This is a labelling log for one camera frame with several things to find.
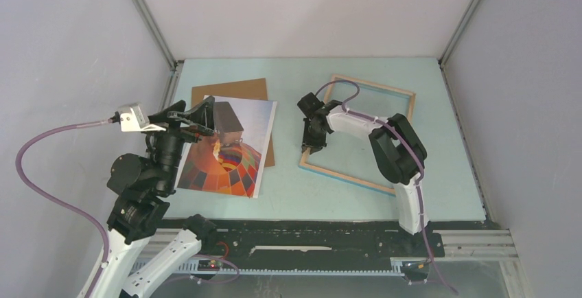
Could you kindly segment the wooden picture frame with glass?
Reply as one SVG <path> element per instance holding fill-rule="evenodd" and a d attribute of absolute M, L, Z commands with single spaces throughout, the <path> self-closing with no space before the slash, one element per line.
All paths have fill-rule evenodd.
<path fill-rule="evenodd" d="M 392 117 L 400 113 L 412 124 L 416 94 L 406 89 L 334 74 L 314 92 L 328 103 L 338 100 L 348 108 L 373 117 Z M 395 186 L 378 170 L 369 142 L 347 133 L 327 136 L 327 146 L 319 152 L 302 152 L 300 168 L 358 187 L 395 195 Z"/>

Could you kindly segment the hot air balloon photo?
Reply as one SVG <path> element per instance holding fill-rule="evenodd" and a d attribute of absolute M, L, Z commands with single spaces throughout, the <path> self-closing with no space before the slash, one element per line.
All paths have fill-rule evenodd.
<path fill-rule="evenodd" d="M 197 143 L 185 144 L 176 188 L 257 198 L 264 160 L 254 148 L 235 144 L 221 150 L 218 124 L 226 125 L 233 111 L 226 102 L 214 104 L 215 133 Z"/>

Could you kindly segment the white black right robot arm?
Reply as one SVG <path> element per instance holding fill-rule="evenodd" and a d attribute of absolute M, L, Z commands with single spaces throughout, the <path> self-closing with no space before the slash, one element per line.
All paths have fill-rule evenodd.
<path fill-rule="evenodd" d="M 342 102 L 324 103 L 308 93 L 297 103 L 304 118 L 302 152 L 313 154 L 327 146 L 327 136 L 347 133 L 371 145 L 375 164 L 382 176 L 395 186 L 399 207 L 400 249 L 417 255 L 427 240 L 422 231 L 428 224 L 421 181 L 427 151 L 406 116 L 373 117 L 348 108 Z"/>

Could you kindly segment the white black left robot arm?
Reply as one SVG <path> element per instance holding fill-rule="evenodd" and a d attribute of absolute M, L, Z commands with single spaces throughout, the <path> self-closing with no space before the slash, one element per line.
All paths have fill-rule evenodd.
<path fill-rule="evenodd" d="M 200 214 L 188 217 L 171 242 L 137 272 L 131 269 L 161 226 L 175 193 L 185 144 L 215 132 L 215 98 L 206 97 L 187 110 L 181 100 L 158 113 L 145 115 L 140 103 L 118 108 L 112 118 L 124 133 L 145 134 L 148 156 L 123 154 L 110 169 L 107 188 L 117 199 L 107 220 L 104 260 L 93 269 L 80 297 L 150 297 L 180 266 L 197 253 L 216 248 L 216 226 Z"/>

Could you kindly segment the brown cardboard backing board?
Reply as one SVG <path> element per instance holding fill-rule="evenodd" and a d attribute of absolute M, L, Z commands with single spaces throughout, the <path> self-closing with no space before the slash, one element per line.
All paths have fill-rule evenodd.
<path fill-rule="evenodd" d="M 191 103 L 195 105 L 210 95 L 217 103 L 228 103 L 233 111 L 227 116 L 226 125 L 218 124 L 221 150 L 238 143 L 246 144 L 262 156 L 266 168 L 273 167 L 275 154 L 271 133 L 277 103 L 268 99 L 266 79 L 193 87 Z"/>

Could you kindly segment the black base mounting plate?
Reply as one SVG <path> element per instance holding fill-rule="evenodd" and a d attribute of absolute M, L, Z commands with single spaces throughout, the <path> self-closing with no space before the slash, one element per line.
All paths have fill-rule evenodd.
<path fill-rule="evenodd" d="M 444 255 L 441 235 L 410 235 L 395 221 L 218 220 L 202 253 L 224 256 L 241 270 L 392 271 L 397 259 Z"/>

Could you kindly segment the left aluminium corner post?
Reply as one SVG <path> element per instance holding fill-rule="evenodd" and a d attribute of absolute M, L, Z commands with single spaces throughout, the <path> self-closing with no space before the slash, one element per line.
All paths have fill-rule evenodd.
<path fill-rule="evenodd" d="M 149 31 L 153 41 L 159 51 L 161 52 L 165 62 L 171 71 L 175 70 L 178 61 L 170 51 L 170 47 L 163 36 L 163 33 L 157 24 L 154 15 L 147 4 L 146 0 L 131 0 L 136 7 L 136 10 L 141 17 L 146 29 Z"/>

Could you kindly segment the aluminium corner post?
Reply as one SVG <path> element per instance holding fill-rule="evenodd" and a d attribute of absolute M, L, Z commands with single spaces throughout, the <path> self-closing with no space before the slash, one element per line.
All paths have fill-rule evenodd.
<path fill-rule="evenodd" d="M 449 41 L 445 46 L 445 49 L 443 50 L 439 58 L 439 66 L 441 69 L 444 69 L 447 66 L 447 63 L 452 57 L 452 54 L 457 48 L 458 43 L 462 39 L 463 34 L 465 33 L 465 30 L 471 23 L 474 15 L 477 13 L 481 3 L 482 0 L 469 0 L 469 3 L 462 14 L 460 21 L 455 27 L 453 34 L 451 35 Z"/>
<path fill-rule="evenodd" d="M 136 7 L 136 10 L 141 17 L 146 29 L 149 31 L 153 41 L 159 51 L 161 52 L 165 62 L 171 71 L 175 70 L 178 61 L 170 51 L 170 47 L 163 36 L 163 33 L 157 24 L 154 15 L 147 4 L 146 0 L 131 0 Z"/>

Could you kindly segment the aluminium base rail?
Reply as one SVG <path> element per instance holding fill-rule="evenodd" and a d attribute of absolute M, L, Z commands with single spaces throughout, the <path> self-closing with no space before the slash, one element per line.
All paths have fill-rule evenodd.
<path fill-rule="evenodd" d="M 493 229 L 479 222 L 436 222 L 429 231 L 441 235 L 444 255 L 438 261 L 501 261 L 517 259 L 517 251 L 507 230 Z M 353 275 L 420 277 L 428 273 L 428 260 L 397 259 L 391 262 L 392 271 L 257 271 L 241 270 L 245 275 Z"/>

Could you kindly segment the right aluminium corner post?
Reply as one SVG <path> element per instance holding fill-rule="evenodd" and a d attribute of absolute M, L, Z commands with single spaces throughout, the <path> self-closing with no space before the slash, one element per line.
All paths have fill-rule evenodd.
<path fill-rule="evenodd" d="M 439 58 L 439 66 L 441 69 L 444 69 L 447 66 L 447 63 L 452 57 L 452 54 L 457 48 L 458 43 L 462 39 L 463 34 L 465 33 L 465 30 L 471 23 L 474 15 L 477 13 L 481 3 L 482 0 L 469 0 L 469 3 L 462 14 L 460 21 L 455 27 L 453 34 L 451 35 L 449 41 L 445 46 L 445 49 L 443 50 Z"/>

